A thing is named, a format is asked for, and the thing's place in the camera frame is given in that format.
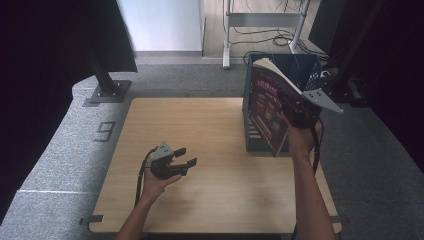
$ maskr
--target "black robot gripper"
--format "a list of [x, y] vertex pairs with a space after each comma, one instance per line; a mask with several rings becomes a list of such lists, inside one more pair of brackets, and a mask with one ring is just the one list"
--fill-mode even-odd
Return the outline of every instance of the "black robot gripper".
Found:
[[197, 158], [187, 161], [186, 164], [171, 164], [174, 157], [184, 154], [186, 154], [186, 148], [173, 151], [166, 142], [162, 142], [150, 157], [152, 161], [150, 171], [160, 179], [168, 179], [179, 174], [186, 176], [188, 169], [196, 165]]

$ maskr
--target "human arm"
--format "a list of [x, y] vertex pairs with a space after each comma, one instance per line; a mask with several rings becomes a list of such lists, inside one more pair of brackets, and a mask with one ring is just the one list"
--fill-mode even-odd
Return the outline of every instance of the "human arm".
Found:
[[150, 171], [149, 159], [144, 170], [143, 192], [141, 197], [128, 216], [115, 240], [138, 240], [141, 237], [147, 214], [156, 199], [165, 191], [165, 188], [181, 179], [181, 175], [173, 176], [167, 180], [158, 179]]
[[[309, 154], [314, 147], [310, 129], [298, 129], [286, 119], [295, 177], [296, 221], [301, 240], [336, 239]], [[315, 126], [320, 132], [321, 125]]]

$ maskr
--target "human hand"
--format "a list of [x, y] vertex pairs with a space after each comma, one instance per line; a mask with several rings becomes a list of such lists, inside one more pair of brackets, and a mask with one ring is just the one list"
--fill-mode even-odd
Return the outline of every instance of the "human hand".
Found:
[[[283, 115], [283, 119], [288, 126], [287, 131], [290, 143], [289, 152], [292, 155], [292, 158], [309, 159], [309, 154], [314, 147], [311, 130], [309, 128], [299, 129], [293, 127], [285, 115]], [[315, 130], [317, 134], [320, 134], [322, 125], [319, 121], [315, 125]]]
[[144, 169], [143, 179], [143, 192], [140, 197], [140, 202], [145, 201], [153, 204], [156, 199], [165, 191], [165, 188], [181, 179], [181, 175], [175, 175], [166, 180], [157, 178], [152, 171], [150, 171], [152, 160], [149, 158]]

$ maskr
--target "cable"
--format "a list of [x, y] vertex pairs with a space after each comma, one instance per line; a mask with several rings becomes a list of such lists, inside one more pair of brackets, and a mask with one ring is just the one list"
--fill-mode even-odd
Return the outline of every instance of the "cable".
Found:
[[151, 149], [146, 157], [143, 160], [143, 163], [141, 164], [140, 167], [140, 172], [138, 173], [138, 179], [137, 179], [137, 191], [135, 193], [135, 203], [134, 206], [137, 205], [138, 200], [140, 199], [140, 194], [141, 194], [141, 183], [143, 182], [143, 173], [144, 173], [144, 169], [146, 168], [150, 168], [150, 167], [146, 167], [146, 163], [147, 163], [147, 159], [149, 159], [150, 154], [154, 153], [156, 151], [158, 147], [155, 147], [153, 149]]
[[250, 10], [250, 12], [252, 12], [252, 9], [249, 7], [249, 4], [247, 4], [247, 0], [246, 0], [246, 6], [247, 8]]
[[315, 126], [311, 126], [309, 128], [311, 130], [312, 139], [314, 140], [314, 162], [312, 164], [312, 170], [314, 171], [314, 174], [317, 172], [318, 163], [319, 163], [319, 157], [321, 155], [320, 153], [320, 142], [318, 140], [318, 134], [315, 129]]
[[318, 117], [318, 121], [321, 123], [321, 138], [319, 139], [319, 145], [321, 146], [322, 139], [324, 138], [324, 123], [320, 117]]
[[274, 12], [277, 12], [277, 9], [281, 6], [281, 4], [283, 4], [283, 0], [280, 1], [280, 4], [278, 4], [278, 6], [275, 8]]
[[[299, 6], [294, 8], [294, 10], [299, 9], [299, 11], [300, 11], [303, 2], [304, 2], [304, 0], [301, 0], [301, 3], [299, 4]], [[275, 9], [275, 11], [280, 7], [281, 4], [282, 4], [282, 0], [281, 0], [280, 4], [277, 6], [277, 8]], [[224, 29], [224, 33], [227, 33], [227, 29], [225, 28], [225, 19], [224, 19], [224, 16], [225, 16], [224, 5], [225, 5], [225, 1], [223, 0], [222, 1], [222, 27]], [[230, 6], [232, 8], [232, 11], [234, 11], [234, 5], [235, 4], [233, 2], [232, 6]], [[288, 7], [288, 0], [286, 0], [284, 5], [285, 5], [284, 12], [285, 12], [287, 10], [287, 7]], [[246, 6], [250, 9], [250, 11], [252, 11], [251, 8], [248, 5], [247, 0], [246, 0]], [[260, 33], [266, 33], [266, 32], [277, 32], [278, 33], [278, 35], [273, 37], [273, 38], [263, 39], [263, 40], [259, 40], [259, 41], [238, 41], [238, 42], [229, 41], [229, 43], [234, 44], [234, 45], [235, 44], [242, 44], [242, 43], [262, 43], [262, 42], [272, 41], [272, 43], [276, 46], [285, 47], [285, 46], [289, 45], [293, 41], [293, 38], [294, 38], [293, 33], [286, 31], [286, 30], [282, 30], [280, 28], [263, 30], [263, 31], [255, 31], [255, 32], [241, 32], [238, 29], [236, 29], [235, 27], [233, 27], [233, 29], [238, 34], [243, 34], [243, 35], [244, 34], [260, 34]], [[308, 49], [308, 47], [306, 46], [305, 42], [302, 39], [299, 39], [297, 46], [299, 47], [299, 49], [302, 53], [314, 54], [314, 55], [317, 55], [318, 60], [320, 60], [321, 62], [325, 62], [325, 63], [329, 62], [329, 56], [328, 55], [321, 53], [321, 52], [317, 52], [317, 51], [313, 51], [313, 50]]]
[[244, 62], [244, 64], [246, 64], [246, 66], [248, 65], [248, 62], [246, 61], [246, 57], [247, 57], [247, 55], [248, 55], [248, 54], [251, 54], [251, 53], [263, 53], [263, 54], [269, 54], [269, 53], [267, 53], [267, 52], [262, 52], [262, 51], [249, 51], [249, 52], [245, 53], [245, 54], [243, 55], [243, 62]]

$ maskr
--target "gray carpet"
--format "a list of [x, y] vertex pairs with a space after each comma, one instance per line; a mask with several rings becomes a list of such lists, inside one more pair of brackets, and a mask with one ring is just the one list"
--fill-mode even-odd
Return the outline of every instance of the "gray carpet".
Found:
[[[135, 97], [241, 97], [246, 67], [139, 65], [123, 103], [82, 107], [97, 82], [73, 88], [74, 100], [0, 228], [0, 239], [113, 239], [80, 224], [95, 207], [114, 148]], [[321, 162], [343, 224], [342, 239], [424, 239], [424, 176], [370, 109], [324, 110]], [[109, 141], [97, 132], [114, 122]], [[280, 239], [278, 235], [149, 235], [149, 239]]]

